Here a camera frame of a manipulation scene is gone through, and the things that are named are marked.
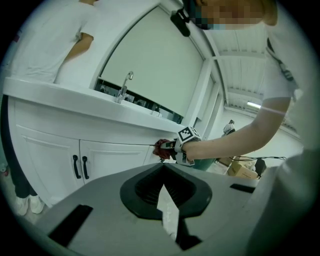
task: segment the white paper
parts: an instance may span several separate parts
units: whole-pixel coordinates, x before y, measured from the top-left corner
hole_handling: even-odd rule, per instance
[[[159,200],[156,208],[162,211],[162,223],[164,230],[173,240],[176,240],[179,223],[179,209],[172,200],[165,185],[162,186],[159,193]]]

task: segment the cabinet door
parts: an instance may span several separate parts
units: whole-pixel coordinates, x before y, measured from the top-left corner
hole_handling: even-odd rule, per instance
[[[80,140],[84,182],[143,166],[149,146]]]
[[[56,204],[84,185],[80,164],[80,141],[51,135],[24,127],[18,127],[20,133],[23,158],[18,159],[21,168],[27,172],[28,179],[40,197],[45,197],[47,203]],[[76,155],[76,177],[74,159]]]

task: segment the white shirt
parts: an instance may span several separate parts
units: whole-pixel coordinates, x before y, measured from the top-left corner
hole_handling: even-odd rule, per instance
[[[317,54],[298,23],[277,3],[277,24],[266,25],[275,55],[291,72],[288,81],[277,61],[267,52],[264,71],[264,99],[292,97],[299,88],[303,96],[294,104],[289,118],[306,149],[320,147],[320,66]],[[307,124],[312,121],[312,129]]]
[[[74,2],[64,6],[37,30],[17,58],[13,75],[53,83],[59,68],[81,33],[94,37],[97,10]]]

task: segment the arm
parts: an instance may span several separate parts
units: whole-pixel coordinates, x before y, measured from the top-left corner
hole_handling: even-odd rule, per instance
[[[86,33],[81,33],[81,40],[78,41],[70,50],[68,55],[65,57],[64,61],[68,61],[80,54],[83,54],[86,52],[90,46],[92,41],[94,40],[94,37],[86,34]]]
[[[263,101],[254,121],[228,136],[183,145],[188,160],[234,157],[264,147],[276,134],[288,110],[291,98]]]

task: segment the white cabinet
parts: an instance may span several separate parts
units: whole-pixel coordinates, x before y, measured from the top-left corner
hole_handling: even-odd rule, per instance
[[[17,125],[14,149],[31,186],[48,205],[94,179],[157,163],[153,146],[71,139]]]
[[[56,204],[81,186],[80,145],[78,139],[51,135],[17,126],[20,166],[32,187],[48,204]],[[76,177],[73,156],[79,175]]]
[[[148,145],[127,145],[80,141],[81,165],[84,182],[143,166]]]

